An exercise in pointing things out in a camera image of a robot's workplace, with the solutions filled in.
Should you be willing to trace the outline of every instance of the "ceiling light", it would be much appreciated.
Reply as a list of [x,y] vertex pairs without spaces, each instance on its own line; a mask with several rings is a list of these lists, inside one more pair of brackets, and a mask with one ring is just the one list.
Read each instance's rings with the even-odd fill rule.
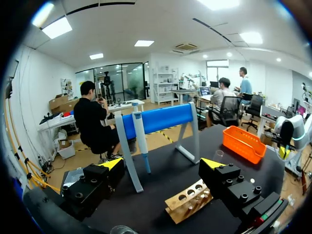
[[226,8],[232,8],[239,5],[239,0],[198,0],[210,10],[216,11]]
[[50,2],[45,3],[35,14],[32,20],[32,24],[36,27],[41,27],[41,25],[46,21],[49,14],[51,13],[54,5]]
[[103,57],[103,53],[100,54],[96,54],[96,55],[90,55],[90,59],[94,60],[94,59],[100,59]]
[[138,40],[135,44],[135,47],[149,47],[153,43],[153,40]]
[[262,44],[262,37],[257,32],[239,34],[247,44]]
[[54,23],[46,26],[42,31],[51,39],[56,38],[64,33],[72,31],[72,27],[70,26],[66,17],[63,17]]

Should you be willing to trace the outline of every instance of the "man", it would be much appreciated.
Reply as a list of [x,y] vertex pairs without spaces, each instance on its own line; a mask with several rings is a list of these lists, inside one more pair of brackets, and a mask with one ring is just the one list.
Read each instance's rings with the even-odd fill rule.
[[99,147],[108,149],[108,160],[120,158],[118,152],[121,144],[117,129],[114,125],[104,127],[100,122],[105,120],[108,114],[106,100],[91,101],[95,98],[95,88],[93,82],[84,82],[80,87],[81,98],[74,107],[74,117],[80,130],[81,141],[91,149]]
[[[239,69],[239,76],[243,77],[243,80],[242,80],[242,83],[240,85],[240,88],[236,87],[236,89],[239,90],[239,94],[237,96],[242,97],[243,93],[252,94],[253,93],[252,85],[248,79],[247,69],[245,67],[241,67]],[[249,104],[250,101],[242,100],[241,103],[242,104]]]
[[[225,96],[230,96],[230,97],[235,97],[236,95],[230,91],[229,86],[230,86],[231,82],[229,79],[222,77],[219,80],[219,87],[220,89],[218,89],[217,91],[214,92],[214,94],[211,96],[211,103],[212,104],[216,104],[216,108],[215,110],[220,111],[221,108],[221,104],[223,101],[223,98]],[[220,122],[219,117],[213,113],[211,110],[208,111],[207,115],[206,115],[206,121],[207,121],[207,127],[210,128],[212,126],[212,124],[217,124],[218,122]]]

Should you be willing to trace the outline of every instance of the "light blue shirt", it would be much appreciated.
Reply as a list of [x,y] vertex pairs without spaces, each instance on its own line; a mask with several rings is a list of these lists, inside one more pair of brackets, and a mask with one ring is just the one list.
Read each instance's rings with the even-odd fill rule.
[[[253,94],[252,84],[250,83],[248,76],[245,76],[242,80],[242,83],[240,85],[240,92],[241,93],[247,93],[247,94]],[[250,101],[242,100],[243,104],[249,104]]]

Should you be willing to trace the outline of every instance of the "orange basket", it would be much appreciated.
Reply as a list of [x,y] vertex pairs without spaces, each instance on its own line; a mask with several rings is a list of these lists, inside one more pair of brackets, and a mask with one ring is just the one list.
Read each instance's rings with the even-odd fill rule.
[[223,130],[223,145],[254,164],[263,158],[267,149],[257,136],[235,126]]

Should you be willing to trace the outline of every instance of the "yellow triangle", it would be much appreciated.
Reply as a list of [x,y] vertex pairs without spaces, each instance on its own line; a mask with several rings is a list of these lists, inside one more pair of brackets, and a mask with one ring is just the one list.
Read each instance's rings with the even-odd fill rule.
[[222,163],[219,163],[219,162],[215,162],[215,161],[212,161],[212,160],[209,160],[209,159],[206,159],[206,158],[201,158],[208,166],[211,167],[211,169],[215,169],[216,167],[219,167],[219,166],[226,166],[225,164],[222,164]]
[[117,158],[115,160],[109,161],[109,162],[104,162],[102,164],[99,164],[98,166],[104,166],[104,167],[108,167],[109,170],[111,170],[113,167],[115,167],[115,165],[120,161],[123,160],[122,158]]

